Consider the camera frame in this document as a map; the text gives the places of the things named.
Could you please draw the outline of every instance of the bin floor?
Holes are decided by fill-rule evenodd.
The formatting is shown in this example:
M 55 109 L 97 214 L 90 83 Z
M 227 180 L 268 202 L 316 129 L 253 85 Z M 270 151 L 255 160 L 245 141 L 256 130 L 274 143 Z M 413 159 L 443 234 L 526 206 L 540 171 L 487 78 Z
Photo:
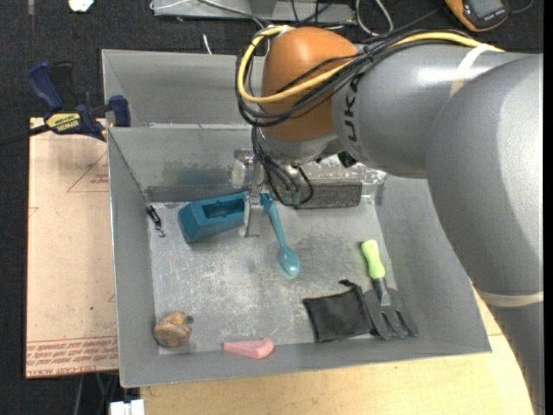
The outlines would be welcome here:
M 156 317 L 173 310 L 190 315 L 192 335 L 178 349 L 162 354 L 221 350 L 223 342 L 269 337 L 276 345 L 313 342 L 302 299 L 346 291 L 347 278 L 370 288 L 360 243 L 376 239 L 393 271 L 372 201 L 358 207 L 294 210 L 278 205 L 284 234 L 296 251 L 301 271 L 288 279 L 278 262 L 279 245 L 269 217 L 258 238 L 244 238 L 238 229 L 187 244 L 177 214 L 187 203 L 154 203 L 166 237 L 149 222 Z

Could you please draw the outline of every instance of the blue block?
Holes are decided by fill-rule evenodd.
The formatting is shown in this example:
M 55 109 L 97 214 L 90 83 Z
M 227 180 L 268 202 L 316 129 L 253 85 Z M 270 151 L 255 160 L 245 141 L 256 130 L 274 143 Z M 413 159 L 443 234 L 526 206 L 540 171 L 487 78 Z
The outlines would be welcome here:
M 211 237 L 244 224 L 246 192 L 191 201 L 179 211 L 179 226 L 187 243 Z

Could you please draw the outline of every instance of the blue spoon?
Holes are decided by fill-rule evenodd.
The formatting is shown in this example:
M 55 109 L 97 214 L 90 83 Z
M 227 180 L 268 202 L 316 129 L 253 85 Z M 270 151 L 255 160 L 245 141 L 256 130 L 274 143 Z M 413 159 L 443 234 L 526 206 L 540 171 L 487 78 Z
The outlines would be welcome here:
M 290 247 L 286 244 L 286 239 L 284 239 L 283 225 L 280 222 L 277 205 L 274 201 L 270 202 L 268 213 L 270 223 L 273 225 L 276 239 L 278 240 L 278 244 L 280 245 L 280 251 L 278 252 L 280 265 L 284 269 L 286 275 L 293 278 L 298 273 L 300 273 L 300 259 L 298 258 L 297 254 L 292 251 L 292 249 L 290 249 Z

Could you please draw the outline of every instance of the pink object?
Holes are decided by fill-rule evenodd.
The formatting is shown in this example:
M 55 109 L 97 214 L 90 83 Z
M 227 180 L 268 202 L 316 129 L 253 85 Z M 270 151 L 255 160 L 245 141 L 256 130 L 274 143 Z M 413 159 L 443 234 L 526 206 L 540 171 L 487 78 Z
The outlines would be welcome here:
M 275 344 L 270 338 L 262 338 L 253 342 L 224 342 L 223 350 L 233 354 L 243 355 L 261 360 L 272 354 Z

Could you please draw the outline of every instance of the black bag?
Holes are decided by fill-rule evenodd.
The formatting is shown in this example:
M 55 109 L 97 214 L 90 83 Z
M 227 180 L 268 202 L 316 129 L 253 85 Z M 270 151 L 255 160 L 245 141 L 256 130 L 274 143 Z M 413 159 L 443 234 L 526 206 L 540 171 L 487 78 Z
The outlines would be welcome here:
M 348 280 L 340 284 L 350 290 L 328 297 L 303 299 L 317 342 L 342 340 L 373 330 L 361 288 Z

